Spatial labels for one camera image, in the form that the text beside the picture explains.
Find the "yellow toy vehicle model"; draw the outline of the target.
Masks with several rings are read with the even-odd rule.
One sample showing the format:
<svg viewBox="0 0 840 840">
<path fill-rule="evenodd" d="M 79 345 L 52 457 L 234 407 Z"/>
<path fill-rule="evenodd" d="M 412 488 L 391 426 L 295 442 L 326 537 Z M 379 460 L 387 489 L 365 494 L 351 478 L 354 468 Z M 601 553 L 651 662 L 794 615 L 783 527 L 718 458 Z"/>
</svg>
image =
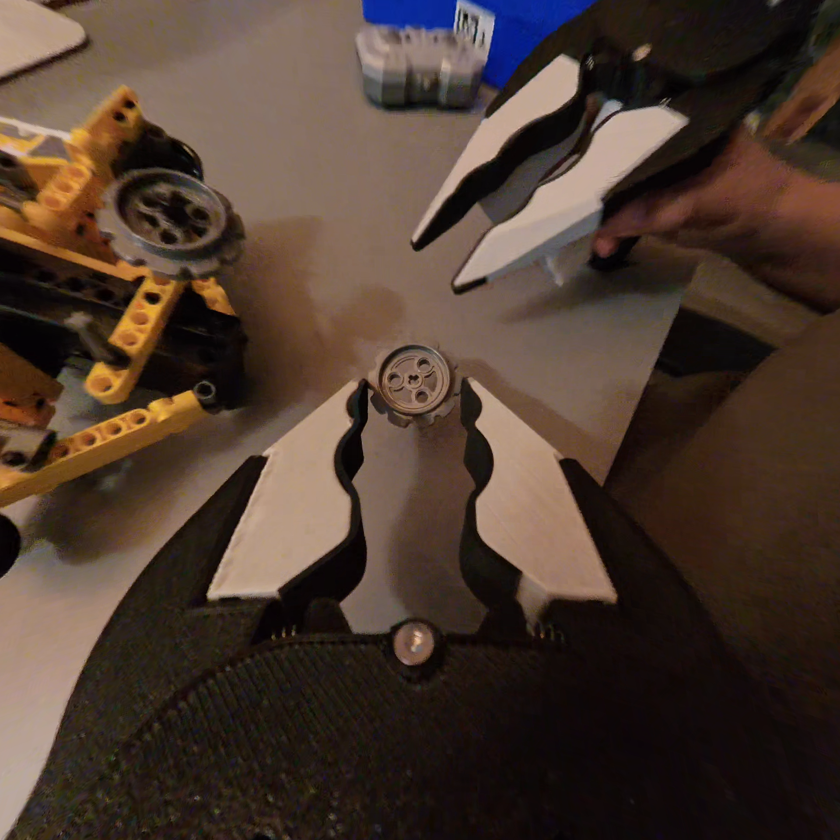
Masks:
<svg viewBox="0 0 840 840">
<path fill-rule="evenodd" d="M 2 118 L 1 156 L 6 509 L 241 404 L 245 227 L 128 87 L 68 133 Z"/>
</svg>

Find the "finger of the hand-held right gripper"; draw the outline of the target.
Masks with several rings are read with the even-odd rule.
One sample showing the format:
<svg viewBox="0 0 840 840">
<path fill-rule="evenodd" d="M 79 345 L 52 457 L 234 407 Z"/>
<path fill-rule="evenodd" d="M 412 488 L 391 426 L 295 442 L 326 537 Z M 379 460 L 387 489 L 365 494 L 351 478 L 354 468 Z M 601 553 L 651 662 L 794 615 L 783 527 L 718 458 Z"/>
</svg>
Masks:
<svg viewBox="0 0 840 840">
<path fill-rule="evenodd" d="M 424 249 L 543 153 L 568 153 L 585 131 L 589 70 L 561 55 L 480 122 L 411 238 Z"/>
<path fill-rule="evenodd" d="M 688 122 L 664 105 L 608 117 L 591 134 L 577 162 L 540 184 L 520 211 L 487 230 L 453 278 L 454 293 L 593 235 L 601 225 L 606 194 Z"/>
</svg>

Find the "person's right hand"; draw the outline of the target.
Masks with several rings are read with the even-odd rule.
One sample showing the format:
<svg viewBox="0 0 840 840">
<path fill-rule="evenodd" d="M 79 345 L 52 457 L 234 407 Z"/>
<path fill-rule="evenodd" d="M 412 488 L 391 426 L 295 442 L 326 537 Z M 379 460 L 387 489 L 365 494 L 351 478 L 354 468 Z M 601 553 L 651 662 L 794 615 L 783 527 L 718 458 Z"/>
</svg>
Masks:
<svg viewBox="0 0 840 840">
<path fill-rule="evenodd" d="M 603 221 L 594 255 L 645 236 L 709 250 L 819 312 L 838 310 L 839 184 L 788 165 L 745 129 L 698 175 Z"/>
</svg>

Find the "blue plastic bin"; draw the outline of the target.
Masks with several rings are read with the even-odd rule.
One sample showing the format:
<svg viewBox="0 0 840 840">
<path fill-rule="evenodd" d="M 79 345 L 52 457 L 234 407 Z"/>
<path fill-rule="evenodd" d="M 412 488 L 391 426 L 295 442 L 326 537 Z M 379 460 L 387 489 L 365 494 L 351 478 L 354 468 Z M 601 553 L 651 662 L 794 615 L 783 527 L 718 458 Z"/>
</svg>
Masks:
<svg viewBox="0 0 840 840">
<path fill-rule="evenodd" d="M 592 1 L 363 1 L 367 23 L 446 28 L 486 60 L 482 80 L 501 88 L 534 47 Z"/>
</svg>

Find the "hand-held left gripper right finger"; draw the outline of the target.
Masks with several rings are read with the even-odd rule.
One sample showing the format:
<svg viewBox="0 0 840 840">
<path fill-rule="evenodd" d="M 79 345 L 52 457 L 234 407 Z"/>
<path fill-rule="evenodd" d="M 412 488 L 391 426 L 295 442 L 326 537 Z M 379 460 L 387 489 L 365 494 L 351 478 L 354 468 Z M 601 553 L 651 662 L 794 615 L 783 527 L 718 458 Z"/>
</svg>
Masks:
<svg viewBox="0 0 840 840">
<path fill-rule="evenodd" d="M 555 602 L 617 604 L 617 592 L 564 472 L 570 463 L 475 378 L 463 380 L 464 463 L 473 480 L 458 550 L 489 612 L 547 625 Z"/>
</svg>

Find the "grey toy wheel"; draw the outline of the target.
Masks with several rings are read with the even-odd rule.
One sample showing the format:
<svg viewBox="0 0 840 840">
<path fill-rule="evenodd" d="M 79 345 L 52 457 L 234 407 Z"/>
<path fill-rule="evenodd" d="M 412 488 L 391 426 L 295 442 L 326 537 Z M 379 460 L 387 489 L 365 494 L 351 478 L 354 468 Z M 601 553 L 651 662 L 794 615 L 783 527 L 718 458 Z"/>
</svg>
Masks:
<svg viewBox="0 0 840 840">
<path fill-rule="evenodd" d="M 455 407 L 463 382 L 457 363 L 436 343 L 390 346 L 365 377 L 371 404 L 397 427 L 430 427 Z"/>
</svg>

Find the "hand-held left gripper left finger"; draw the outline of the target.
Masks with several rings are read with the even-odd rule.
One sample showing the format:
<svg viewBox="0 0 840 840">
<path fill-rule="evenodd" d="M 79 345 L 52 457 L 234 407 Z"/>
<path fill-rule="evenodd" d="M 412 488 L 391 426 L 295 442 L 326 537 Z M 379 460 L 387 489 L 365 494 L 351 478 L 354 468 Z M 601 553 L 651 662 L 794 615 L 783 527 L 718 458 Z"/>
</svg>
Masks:
<svg viewBox="0 0 840 840">
<path fill-rule="evenodd" d="M 352 380 L 268 447 L 208 602 L 278 598 L 299 616 L 316 599 L 353 592 L 366 565 L 353 479 L 367 417 L 368 383 Z"/>
</svg>

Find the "grey toy battery box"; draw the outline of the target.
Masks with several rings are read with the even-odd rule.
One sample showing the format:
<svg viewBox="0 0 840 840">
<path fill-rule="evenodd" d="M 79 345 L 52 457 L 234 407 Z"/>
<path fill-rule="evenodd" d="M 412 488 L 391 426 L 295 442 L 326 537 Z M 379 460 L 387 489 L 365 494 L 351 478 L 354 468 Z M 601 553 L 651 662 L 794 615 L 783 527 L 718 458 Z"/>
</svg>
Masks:
<svg viewBox="0 0 840 840">
<path fill-rule="evenodd" d="M 486 64 L 466 37 L 445 28 L 364 24 L 354 37 L 363 93 L 384 109 L 471 109 Z"/>
</svg>

